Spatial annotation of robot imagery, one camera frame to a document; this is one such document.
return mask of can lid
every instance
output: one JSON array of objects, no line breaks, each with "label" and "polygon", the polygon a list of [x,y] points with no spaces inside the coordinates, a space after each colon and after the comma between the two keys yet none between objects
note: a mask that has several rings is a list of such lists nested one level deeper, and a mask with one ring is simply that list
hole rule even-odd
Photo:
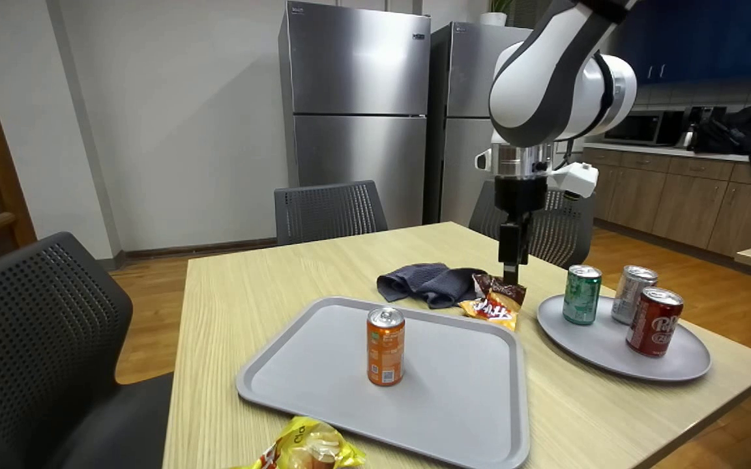
[{"label": "can lid", "polygon": [[679,294],[660,290],[660,288],[643,288],[640,294],[660,302],[660,305],[683,305]]},{"label": "can lid", "polygon": [[643,266],[625,266],[625,275],[627,275],[627,277],[636,277],[636,279],[651,279],[651,283],[656,283],[656,272],[643,270]]},{"label": "can lid", "polygon": [[584,264],[571,266],[569,275],[574,275],[574,277],[587,277],[587,279],[588,279],[588,277],[603,277],[600,270],[584,266]]},{"label": "can lid", "polygon": [[370,324],[373,324],[373,327],[380,327],[380,328],[393,328],[393,327],[402,327],[402,324],[403,324],[403,315],[402,315],[395,307],[384,305],[384,307],[374,307],[374,311],[370,314]]}]

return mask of kitchen counter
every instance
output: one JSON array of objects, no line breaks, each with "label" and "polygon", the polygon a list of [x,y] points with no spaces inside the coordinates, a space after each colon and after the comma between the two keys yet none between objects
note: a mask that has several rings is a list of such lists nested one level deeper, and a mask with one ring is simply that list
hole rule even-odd
[{"label": "kitchen counter", "polygon": [[604,152],[633,152],[633,155],[660,155],[660,156],[677,156],[677,160],[717,160],[717,161],[749,161],[745,155],[693,155],[677,147],[631,147],[631,143],[603,143],[588,141],[584,150],[604,150]]}]

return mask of chair backrest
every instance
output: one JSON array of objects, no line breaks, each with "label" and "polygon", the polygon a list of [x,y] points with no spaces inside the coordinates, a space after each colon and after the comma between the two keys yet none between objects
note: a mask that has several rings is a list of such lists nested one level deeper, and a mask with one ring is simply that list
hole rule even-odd
[{"label": "chair backrest", "polygon": [[131,299],[73,236],[0,258],[0,468],[42,468],[116,391]]},{"label": "chair backrest", "polygon": [[[582,264],[592,246],[592,217],[592,198],[548,190],[544,210],[532,213],[530,253],[563,270]],[[498,227],[503,221],[506,212],[496,207],[496,182],[488,181],[479,190],[468,227],[498,241]]]},{"label": "chair backrest", "polygon": [[373,181],[274,190],[275,243],[311,243],[385,230]]}]

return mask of gray tray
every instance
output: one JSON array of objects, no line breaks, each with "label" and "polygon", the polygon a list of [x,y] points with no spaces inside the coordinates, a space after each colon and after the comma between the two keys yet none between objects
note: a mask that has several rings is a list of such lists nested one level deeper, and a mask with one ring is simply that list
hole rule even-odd
[{"label": "gray tray", "polygon": [[600,298],[592,327],[563,319],[563,298],[550,298],[536,307],[536,327],[569,354],[614,375],[685,383],[709,374],[711,358],[703,342],[677,327],[663,358],[639,354],[625,344],[627,327],[610,319],[613,298]]},{"label": "gray tray", "polygon": [[403,380],[367,380],[373,302],[311,305],[238,379],[257,408],[311,414],[333,428],[455,468],[522,468],[530,456],[524,350],[483,320],[403,314]]}]

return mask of refrigerator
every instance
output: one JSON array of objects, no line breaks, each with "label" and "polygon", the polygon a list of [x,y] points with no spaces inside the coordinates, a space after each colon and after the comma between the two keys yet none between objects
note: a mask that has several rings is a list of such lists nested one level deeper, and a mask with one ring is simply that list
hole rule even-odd
[{"label": "refrigerator", "polygon": [[290,185],[374,181],[387,227],[420,224],[427,15],[290,2],[279,58]]},{"label": "refrigerator", "polygon": [[424,221],[468,224],[485,172],[475,155],[490,143],[488,90],[498,55],[532,28],[447,23],[430,38]]}]

